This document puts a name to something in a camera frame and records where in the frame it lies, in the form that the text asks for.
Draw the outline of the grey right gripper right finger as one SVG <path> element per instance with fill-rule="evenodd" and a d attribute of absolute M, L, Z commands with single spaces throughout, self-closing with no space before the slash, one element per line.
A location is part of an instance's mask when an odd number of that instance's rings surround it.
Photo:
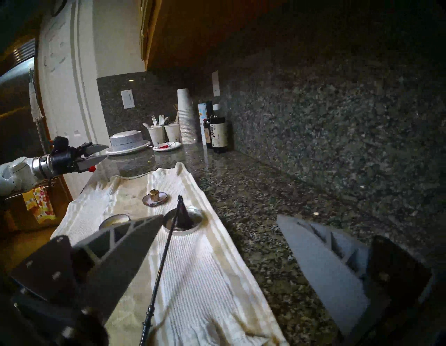
<path fill-rule="evenodd" d="M 342 336 L 367 336 L 424 303 L 434 272 L 387 237 L 366 245 L 341 230 L 277 215 L 304 277 Z"/>

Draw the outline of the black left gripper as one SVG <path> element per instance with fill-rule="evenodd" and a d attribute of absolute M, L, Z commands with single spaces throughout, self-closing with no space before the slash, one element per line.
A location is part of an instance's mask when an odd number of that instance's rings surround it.
<path fill-rule="evenodd" d="M 93 155 L 108 149 L 109 146 L 102 144 L 84 143 L 79 147 L 53 146 L 51 151 L 51 167 L 54 175 L 63 175 L 67 173 L 82 173 L 91 170 L 104 159 L 106 155 Z"/>

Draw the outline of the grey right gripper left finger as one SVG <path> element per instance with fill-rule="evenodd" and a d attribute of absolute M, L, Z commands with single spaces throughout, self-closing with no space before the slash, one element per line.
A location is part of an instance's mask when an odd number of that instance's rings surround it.
<path fill-rule="evenodd" d="M 18 284 L 11 301 L 20 309 L 93 308 L 108 319 L 139 271 L 163 224 L 155 215 L 99 230 L 71 245 L 59 235 L 10 273 Z"/>

